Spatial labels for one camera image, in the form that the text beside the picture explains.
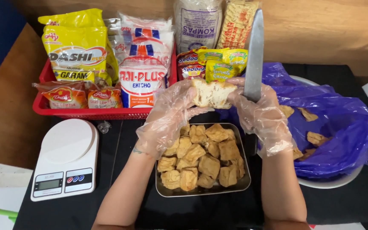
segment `metal tray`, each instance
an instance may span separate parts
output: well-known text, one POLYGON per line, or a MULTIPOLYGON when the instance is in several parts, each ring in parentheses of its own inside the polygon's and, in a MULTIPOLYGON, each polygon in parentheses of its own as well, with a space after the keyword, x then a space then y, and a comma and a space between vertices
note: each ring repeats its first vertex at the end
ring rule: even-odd
MULTIPOLYGON (((202 124, 191 124, 191 125, 204 125, 205 128, 211 127, 215 123, 202 123, 202 124)), ((210 189, 197 187, 191 191, 183 191, 180 188, 176 188, 174 190, 170 190, 163 186, 163 183, 161 182, 161 173, 157 171, 157 162, 155 165, 155 171, 156 171, 156 189, 157 192, 164 197, 180 197, 180 196, 202 196, 202 195, 211 195, 211 194, 220 194, 220 193, 228 193, 228 192, 234 192, 234 191, 244 191, 251 185, 251 175, 249 173, 248 168, 248 162, 247 158, 245 157, 244 147, 242 145, 241 136, 239 133, 238 128, 230 123, 219 123, 222 128, 230 128, 234 131, 236 143, 239 149, 239 152, 241 153, 242 158, 244 159, 244 168, 245 168, 245 175, 240 180, 238 180, 237 184, 229 186, 225 188, 224 186, 221 186, 218 181, 215 182, 214 186, 210 189)))

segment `gloved hand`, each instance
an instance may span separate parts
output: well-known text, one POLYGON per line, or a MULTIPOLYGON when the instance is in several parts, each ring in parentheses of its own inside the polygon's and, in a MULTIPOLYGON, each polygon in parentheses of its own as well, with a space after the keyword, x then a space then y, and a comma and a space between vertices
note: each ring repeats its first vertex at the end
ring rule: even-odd
POLYGON ((241 95, 244 92, 245 78, 229 78, 226 81, 238 86, 237 90, 229 94, 228 101, 237 108, 244 131, 248 134, 255 133, 268 155, 287 148, 292 149, 293 140, 288 120, 279 109, 278 98, 272 87, 262 84, 261 99, 254 103, 241 95))
POLYGON ((160 159, 180 136, 180 129, 195 115, 214 111, 213 108, 191 108, 197 91, 191 80, 179 81, 162 92, 156 93, 156 101, 144 125, 136 130, 139 137, 135 149, 160 159))

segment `digital kitchen scale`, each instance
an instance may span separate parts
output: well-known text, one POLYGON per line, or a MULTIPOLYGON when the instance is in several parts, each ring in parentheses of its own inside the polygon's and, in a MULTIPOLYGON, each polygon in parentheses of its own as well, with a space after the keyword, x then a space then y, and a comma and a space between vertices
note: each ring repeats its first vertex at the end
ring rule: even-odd
POLYGON ((43 138, 33 175, 32 201, 95 190, 97 129, 80 119, 64 120, 43 138))

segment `knife handle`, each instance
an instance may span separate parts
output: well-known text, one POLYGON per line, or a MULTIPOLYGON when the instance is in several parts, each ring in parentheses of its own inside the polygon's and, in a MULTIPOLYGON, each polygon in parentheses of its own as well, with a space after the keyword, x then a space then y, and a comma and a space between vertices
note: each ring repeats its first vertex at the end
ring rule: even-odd
POLYGON ((258 150, 258 137, 255 134, 245 134, 245 156, 254 156, 258 150))

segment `red plastic basket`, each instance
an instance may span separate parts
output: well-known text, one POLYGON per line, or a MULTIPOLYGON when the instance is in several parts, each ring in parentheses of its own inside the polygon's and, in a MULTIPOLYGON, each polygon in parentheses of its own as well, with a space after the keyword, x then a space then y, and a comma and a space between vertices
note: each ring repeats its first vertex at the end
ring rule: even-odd
MULTIPOLYGON (((49 59, 46 61, 39 80, 41 82, 55 81, 49 59)), ((170 86, 177 82, 177 65, 175 48, 171 57, 171 76, 168 78, 170 86)), ((40 115, 54 115, 64 119, 79 118, 88 120, 103 119, 145 119, 151 108, 87 108, 87 109, 51 109, 49 101, 40 92, 33 102, 33 111, 40 115)))

